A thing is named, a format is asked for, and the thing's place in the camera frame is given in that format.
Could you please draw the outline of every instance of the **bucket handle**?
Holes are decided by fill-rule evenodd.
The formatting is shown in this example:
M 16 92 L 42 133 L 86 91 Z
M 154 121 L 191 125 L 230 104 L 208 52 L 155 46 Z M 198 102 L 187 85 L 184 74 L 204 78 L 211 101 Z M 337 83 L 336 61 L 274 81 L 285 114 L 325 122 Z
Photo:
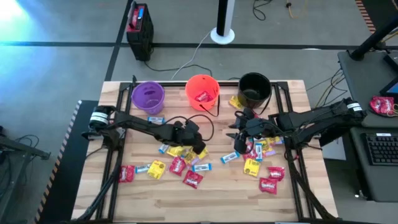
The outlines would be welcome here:
M 218 95 L 218 104 L 217 104 L 217 115 L 214 115 L 212 113 L 210 113 L 210 111 L 208 111 L 203 105 L 199 105 L 202 109 L 204 109 L 207 113 L 209 113 L 210 115 L 214 116 L 214 117 L 218 117 L 218 115 L 220 114 L 220 95 Z

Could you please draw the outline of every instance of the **floor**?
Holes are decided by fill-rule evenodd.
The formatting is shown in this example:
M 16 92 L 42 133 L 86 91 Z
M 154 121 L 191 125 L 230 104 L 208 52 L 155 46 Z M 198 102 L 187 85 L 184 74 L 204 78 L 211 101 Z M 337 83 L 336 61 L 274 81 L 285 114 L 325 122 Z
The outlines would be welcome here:
M 199 43 L 216 25 L 215 0 L 138 2 L 149 6 L 156 43 Z M 299 14 L 303 3 L 294 1 L 294 13 Z M 170 80 L 174 74 L 149 70 L 135 61 L 130 48 L 114 47 L 126 4 L 127 0 L 0 1 L 0 124 L 10 138 L 37 135 L 38 147 L 52 152 L 49 160 L 37 159 L 28 167 L 32 178 L 10 220 L 32 222 L 78 100 L 98 100 L 106 78 L 128 81 L 135 75 L 139 80 Z M 289 17 L 284 4 L 275 0 L 262 7 L 267 19 L 259 21 L 252 14 L 252 1 L 236 0 L 233 43 L 279 44 L 286 49 L 202 48 L 195 63 L 210 68 L 219 80 L 260 72 L 274 80 L 302 79 L 308 88 L 339 69 L 337 53 L 343 49 L 300 50 L 291 45 L 359 45 L 370 34 L 354 0 L 309 1 L 307 13 L 298 19 Z M 193 51 L 156 48 L 148 64 L 158 69 L 179 67 Z M 108 68 L 112 55 L 117 55 L 114 70 Z M 174 79 L 187 80 L 205 72 L 188 68 Z M 311 106 L 327 85 L 308 91 Z M 347 88 L 345 82 L 339 87 Z M 334 91 L 330 99 L 339 94 Z M 396 220 L 397 204 L 358 200 L 340 177 L 338 171 L 330 171 L 341 218 L 381 223 Z

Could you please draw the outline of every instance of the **bucket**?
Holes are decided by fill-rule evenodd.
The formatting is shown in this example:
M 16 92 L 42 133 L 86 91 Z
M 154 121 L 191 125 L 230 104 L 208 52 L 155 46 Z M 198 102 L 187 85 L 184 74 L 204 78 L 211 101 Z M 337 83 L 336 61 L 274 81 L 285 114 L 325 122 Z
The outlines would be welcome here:
M 220 86 L 217 80 L 209 75 L 195 75 L 185 85 L 185 93 L 193 108 L 198 111 L 205 111 L 210 110 L 215 105 L 220 94 Z
M 260 73 L 242 76 L 238 84 L 238 100 L 247 108 L 258 108 L 271 95 L 271 82 Z
M 134 105 L 148 114 L 158 114 L 163 109 L 164 89 L 156 82 L 144 82 L 136 86 L 131 95 Z

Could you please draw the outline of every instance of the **white stand base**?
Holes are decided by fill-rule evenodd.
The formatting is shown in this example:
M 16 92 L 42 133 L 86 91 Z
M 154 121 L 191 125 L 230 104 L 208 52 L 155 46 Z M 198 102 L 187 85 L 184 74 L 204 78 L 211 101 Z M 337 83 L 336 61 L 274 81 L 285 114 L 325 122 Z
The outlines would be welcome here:
M 211 31 L 210 37 L 217 44 L 225 45 L 231 43 L 235 39 L 235 33 L 232 29 L 230 29 L 229 34 L 223 37 L 217 34 L 217 27 L 216 27 Z

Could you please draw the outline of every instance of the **orange bucket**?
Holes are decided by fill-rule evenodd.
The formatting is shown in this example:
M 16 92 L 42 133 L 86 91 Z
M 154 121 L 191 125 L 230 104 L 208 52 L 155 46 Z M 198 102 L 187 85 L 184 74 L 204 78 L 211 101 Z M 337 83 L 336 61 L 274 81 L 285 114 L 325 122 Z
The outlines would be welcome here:
M 204 92 L 206 95 L 209 94 L 212 100 L 207 102 L 196 100 Z M 216 104 L 218 95 L 220 94 L 220 85 L 217 80 L 209 75 L 195 75 L 185 85 L 185 93 L 193 108 L 198 111 L 210 110 Z

